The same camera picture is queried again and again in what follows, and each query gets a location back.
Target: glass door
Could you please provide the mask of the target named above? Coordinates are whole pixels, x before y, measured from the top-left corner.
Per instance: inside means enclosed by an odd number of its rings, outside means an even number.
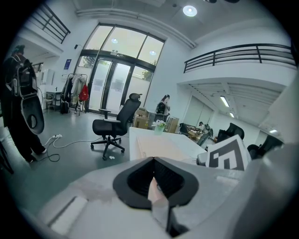
[[[112,116],[119,112],[121,101],[126,96],[125,87],[131,79],[133,65],[109,57],[99,57],[96,68],[88,84],[88,111],[101,113],[99,109],[111,111]]]

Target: black railing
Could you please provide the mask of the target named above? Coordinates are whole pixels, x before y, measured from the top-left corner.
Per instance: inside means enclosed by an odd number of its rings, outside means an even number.
[[[296,66],[291,47],[279,44],[245,44],[210,51],[185,61],[185,72],[201,66],[215,66],[230,61],[250,61],[257,63],[283,63]]]
[[[71,33],[56,14],[44,3],[31,15],[29,21],[60,43],[63,43],[65,37]]]

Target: gray floor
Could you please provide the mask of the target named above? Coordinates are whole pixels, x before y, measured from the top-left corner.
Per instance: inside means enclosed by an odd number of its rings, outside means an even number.
[[[74,114],[74,111],[64,115],[50,111],[49,114],[46,112],[44,116],[45,130],[39,135],[42,144],[55,134],[63,136],[55,143],[57,147],[73,141],[92,141],[99,138],[93,133],[92,123],[95,119],[102,119],[102,116],[91,113],[82,113],[78,116]],[[7,185],[16,203],[33,214],[37,214],[49,199],[69,183],[86,173],[129,160],[128,134],[123,136],[121,142],[126,149],[125,153],[121,153],[119,148],[109,146],[106,153],[107,161],[102,159],[104,144],[95,145],[94,150],[91,150],[88,142],[74,143],[60,149],[51,145],[48,149],[49,154],[60,154],[58,162],[50,162],[49,159],[45,159],[31,164],[25,162],[21,157],[11,138],[7,137],[3,145],[14,170],[13,175],[2,170]],[[36,158],[40,160],[44,156],[36,156]],[[109,159],[109,156],[114,156],[115,159]]]

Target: poster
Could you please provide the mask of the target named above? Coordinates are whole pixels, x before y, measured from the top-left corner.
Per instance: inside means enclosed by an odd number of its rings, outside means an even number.
[[[71,59],[67,59],[64,65],[64,70],[68,70],[71,64]]]

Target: ceiling light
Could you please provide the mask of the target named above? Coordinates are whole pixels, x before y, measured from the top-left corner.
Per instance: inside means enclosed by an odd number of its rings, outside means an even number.
[[[194,17],[197,14],[197,10],[193,6],[185,6],[183,8],[183,13],[188,17]]]
[[[225,97],[224,97],[224,96],[220,96],[220,98],[222,99],[222,101],[223,101],[223,103],[225,104],[225,106],[226,106],[226,107],[229,107],[229,105],[228,105],[228,103],[227,103]]]

